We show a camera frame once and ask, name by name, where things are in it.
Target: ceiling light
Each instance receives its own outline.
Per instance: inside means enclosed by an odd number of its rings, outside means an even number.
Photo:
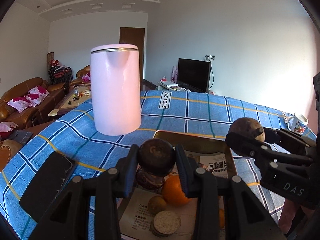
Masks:
[[[132,8],[132,5],[134,5],[134,3],[122,3],[122,7],[121,8]]]
[[[92,9],[102,9],[102,3],[90,4]]]
[[[62,10],[61,12],[63,12],[64,14],[69,14],[69,13],[73,13],[73,10],[72,9],[65,9],[65,10]]]

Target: white mug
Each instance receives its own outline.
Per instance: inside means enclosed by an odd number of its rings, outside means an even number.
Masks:
[[[292,132],[303,134],[308,122],[308,119],[304,117],[302,114],[294,113],[294,116],[290,117],[288,120],[288,129]]]

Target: brown round fruit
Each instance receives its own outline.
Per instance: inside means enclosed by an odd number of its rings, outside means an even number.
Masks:
[[[264,129],[261,124],[250,117],[241,117],[235,120],[229,128],[228,133],[230,132],[238,133],[261,142],[264,142],[265,139]],[[246,156],[239,151],[234,150],[234,152],[240,156]]]
[[[158,176],[167,176],[176,162],[173,147],[162,139],[150,139],[139,148],[138,163],[147,172]]]
[[[164,184],[164,177],[154,176],[142,168],[139,168],[136,173],[137,183],[148,190],[155,190],[161,188]]]
[[[160,196],[154,196],[150,198],[148,202],[148,211],[152,215],[156,215],[161,211],[164,211],[167,207],[167,203],[165,200]]]

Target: smartphone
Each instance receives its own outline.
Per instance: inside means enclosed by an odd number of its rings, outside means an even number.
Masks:
[[[51,202],[70,179],[76,161],[52,152],[30,181],[20,199],[20,206],[39,222]]]

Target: metal tray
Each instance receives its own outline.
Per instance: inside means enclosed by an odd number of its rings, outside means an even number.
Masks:
[[[227,161],[228,177],[231,178],[232,176],[237,175],[231,150],[225,141],[162,130],[156,131],[153,138],[165,140],[173,147],[177,144],[181,144],[185,151],[199,153],[201,155],[212,155],[216,152],[224,153]]]

